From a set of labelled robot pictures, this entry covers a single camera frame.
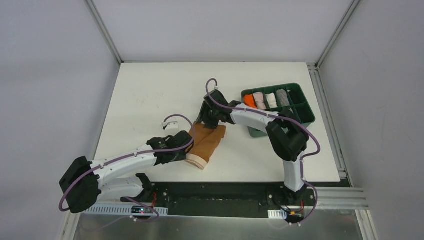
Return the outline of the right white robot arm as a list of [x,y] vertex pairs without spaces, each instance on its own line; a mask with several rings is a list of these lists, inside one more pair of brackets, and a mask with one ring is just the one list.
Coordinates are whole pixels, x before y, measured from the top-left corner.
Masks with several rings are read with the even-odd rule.
[[213,90],[204,96],[196,122],[209,129],[216,129],[219,123],[228,123],[265,133],[275,154],[283,161],[284,200],[296,205],[304,198],[300,158],[307,148],[309,135],[296,124],[294,117],[290,110],[275,113],[236,100],[228,102],[219,90]]

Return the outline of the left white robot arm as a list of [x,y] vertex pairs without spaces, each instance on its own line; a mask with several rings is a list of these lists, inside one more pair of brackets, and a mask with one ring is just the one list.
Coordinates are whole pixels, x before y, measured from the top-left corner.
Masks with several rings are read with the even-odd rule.
[[98,201],[123,197],[147,202],[152,198],[153,189],[148,179],[137,172],[184,160],[193,143],[193,137],[182,130],[174,136],[153,137],[116,157],[95,160],[78,157],[59,181],[63,192],[59,210],[81,213]]

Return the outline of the green divided plastic tray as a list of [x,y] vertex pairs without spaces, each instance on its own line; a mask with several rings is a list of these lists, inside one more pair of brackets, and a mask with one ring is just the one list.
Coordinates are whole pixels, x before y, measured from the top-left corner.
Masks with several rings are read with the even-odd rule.
[[[281,106],[278,100],[278,97],[276,95],[276,91],[279,89],[284,89],[287,92],[288,99],[290,101],[289,106]],[[288,84],[281,84],[281,85],[245,89],[241,92],[242,102],[244,103],[243,96],[254,94],[256,92],[263,93],[264,102],[266,105],[266,110],[264,111],[279,113],[283,109],[289,109],[296,116],[298,121],[306,128],[309,127],[309,125],[314,123],[316,120],[316,117],[309,105],[309,102],[306,96],[304,95],[304,92],[301,86],[297,83],[288,83]],[[275,94],[276,101],[278,104],[277,108],[270,108],[268,105],[266,94],[270,94],[270,93]]]

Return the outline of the brown underwear beige waistband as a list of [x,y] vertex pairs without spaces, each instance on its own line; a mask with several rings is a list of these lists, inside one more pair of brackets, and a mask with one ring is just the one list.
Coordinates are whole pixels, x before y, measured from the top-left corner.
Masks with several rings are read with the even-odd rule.
[[204,170],[211,156],[225,137],[226,126],[218,125],[217,128],[206,128],[203,123],[194,124],[194,147],[186,155],[186,163]]

